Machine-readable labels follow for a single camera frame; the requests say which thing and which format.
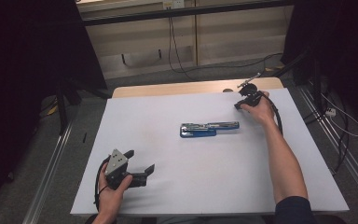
white paper sheet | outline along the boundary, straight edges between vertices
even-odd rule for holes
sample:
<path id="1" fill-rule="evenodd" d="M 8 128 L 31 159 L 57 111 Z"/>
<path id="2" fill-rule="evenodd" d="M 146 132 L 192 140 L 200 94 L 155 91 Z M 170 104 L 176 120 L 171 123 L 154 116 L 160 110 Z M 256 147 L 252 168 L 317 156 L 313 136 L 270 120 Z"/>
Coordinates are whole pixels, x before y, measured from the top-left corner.
<path id="1" fill-rule="evenodd" d="M 297 156 L 314 211 L 348 210 L 288 90 L 270 90 L 283 134 Z M 147 186 L 128 189 L 121 215 L 208 215 L 274 212 L 267 144 L 250 114 L 234 108 L 236 92 L 108 100 L 71 214 L 97 212 L 95 176 L 114 148 L 134 149 L 128 171 L 156 164 Z M 181 123 L 239 121 L 236 131 L 181 138 Z"/>

metal tool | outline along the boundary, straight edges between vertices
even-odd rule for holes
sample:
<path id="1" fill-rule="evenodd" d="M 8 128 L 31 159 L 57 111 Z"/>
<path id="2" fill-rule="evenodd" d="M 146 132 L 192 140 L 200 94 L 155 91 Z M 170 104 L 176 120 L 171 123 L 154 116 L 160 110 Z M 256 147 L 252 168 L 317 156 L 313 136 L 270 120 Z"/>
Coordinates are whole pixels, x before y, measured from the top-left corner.
<path id="1" fill-rule="evenodd" d="M 251 78 L 247 79 L 246 81 L 242 82 L 239 86 L 237 86 L 237 88 L 244 87 L 244 86 L 248 85 L 249 82 L 251 82 L 253 79 L 260 77 L 260 76 L 261 76 L 261 74 L 257 73 L 257 75 L 255 75 L 254 77 L 251 77 Z"/>
<path id="2" fill-rule="evenodd" d="M 153 174 L 155 165 L 151 165 L 145 169 L 144 173 L 131 174 L 127 172 L 128 161 L 134 155 L 134 151 L 130 150 L 122 154 L 117 149 L 114 149 L 107 164 L 105 176 L 108 185 L 111 189 L 117 189 L 121 181 L 127 175 L 132 175 L 132 181 L 129 188 L 137 188 L 146 186 L 147 177 Z"/>
<path id="3" fill-rule="evenodd" d="M 207 124 L 183 123 L 180 127 L 180 136 L 183 138 L 215 136 L 217 134 L 216 130 L 232 130 L 239 128 L 240 124 L 237 121 Z"/>

metal rail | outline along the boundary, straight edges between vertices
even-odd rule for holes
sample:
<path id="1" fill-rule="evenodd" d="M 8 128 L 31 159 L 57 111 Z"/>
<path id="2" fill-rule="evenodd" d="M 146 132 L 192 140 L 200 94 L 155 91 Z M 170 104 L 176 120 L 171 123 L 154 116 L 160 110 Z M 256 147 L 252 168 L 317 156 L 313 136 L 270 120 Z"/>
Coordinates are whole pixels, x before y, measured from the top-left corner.
<path id="1" fill-rule="evenodd" d="M 303 88 L 298 88 L 301 92 L 302 97 L 304 98 L 305 102 L 307 103 L 308 107 L 311 111 L 316 111 L 314 114 L 315 118 L 318 118 L 320 114 L 317 112 L 317 109 L 315 105 L 313 104 L 313 98 L 312 94 Z M 330 123 L 330 120 L 326 119 L 325 116 L 322 116 L 320 119 L 318 119 L 319 124 L 321 125 L 322 129 L 324 130 L 326 136 L 332 143 L 333 147 L 336 149 L 336 152 L 338 152 L 338 139 L 339 134 L 336 131 L 336 129 L 333 127 L 333 125 Z M 358 162 L 357 160 L 352 156 L 350 152 L 348 152 L 345 161 L 344 161 L 347 169 L 351 173 L 353 179 L 358 184 Z"/>
<path id="2" fill-rule="evenodd" d="M 294 2 L 295 0 L 270 0 L 270 1 L 254 1 L 254 2 L 247 2 L 247 3 L 210 6 L 210 7 L 186 7 L 186 8 L 177 8 L 171 10 L 143 12 L 143 13 L 122 15 L 122 16 L 89 18 L 83 20 L 83 24 L 85 26 L 93 26 L 93 25 L 103 25 L 103 24 L 119 23 L 119 22 L 127 22 L 127 21 L 146 21 L 146 20 L 162 19 L 162 18 L 169 18 L 169 17 L 172 18 L 172 17 L 193 16 L 193 15 L 201 15 L 201 14 L 240 11 L 240 10 L 258 9 L 258 8 L 266 8 L 266 7 L 286 7 L 286 6 L 293 5 Z"/>
<path id="3" fill-rule="evenodd" d="M 76 119 L 77 111 L 78 107 L 75 109 L 75 112 L 70 118 L 63 134 L 60 135 L 60 138 L 58 139 L 53 155 L 51 156 L 50 162 L 48 163 L 48 168 L 46 169 L 39 187 L 37 188 L 37 192 L 33 198 L 33 201 L 31 202 L 27 214 L 25 215 L 25 219 L 22 221 L 23 224 L 35 224 L 39 219 L 43 205 L 45 204 L 45 200 L 48 197 L 48 192 L 50 190 L 57 167 L 60 164 L 62 153 L 65 150 L 66 142 L 68 141 L 69 135 L 71 133 L 74 120 Z"/>

white wall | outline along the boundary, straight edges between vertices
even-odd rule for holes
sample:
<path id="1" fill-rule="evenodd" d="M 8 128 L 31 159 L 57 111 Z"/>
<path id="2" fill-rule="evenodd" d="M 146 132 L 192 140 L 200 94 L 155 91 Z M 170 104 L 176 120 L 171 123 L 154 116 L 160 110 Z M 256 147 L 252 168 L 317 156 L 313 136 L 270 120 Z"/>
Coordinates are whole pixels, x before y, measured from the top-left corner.
<path id="1" fill-rule="evenodd" d="M 78 8 L 84 18 L 162 10 L 161 0 L 82 1 Z M 246 0 L 185 0 L 185 5 L 204 7 L 240 2 Z M 291 12 L 292 7 L 274 7 L 173 18 L 176 43 L 178 48 L 191 47 L 193 64 L 264 57 L 283 50 Z M 87 30 L 101 59 L 167 49 L 169 28 L 168 19 L 157 19 L 90 26 Z"/>

dark blue sleeve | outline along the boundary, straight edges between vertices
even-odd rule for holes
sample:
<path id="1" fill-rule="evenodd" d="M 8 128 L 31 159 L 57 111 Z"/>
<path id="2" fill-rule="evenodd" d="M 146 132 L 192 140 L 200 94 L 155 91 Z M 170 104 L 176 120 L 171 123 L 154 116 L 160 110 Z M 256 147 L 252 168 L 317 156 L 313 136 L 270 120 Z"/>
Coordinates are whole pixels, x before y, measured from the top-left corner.
<path id="1" fill-rule="evenodd" d="M 310 201 L 303 197 L 292 196 L 277 203 L 275 224 L 316 224 L 310 210 Z"/>

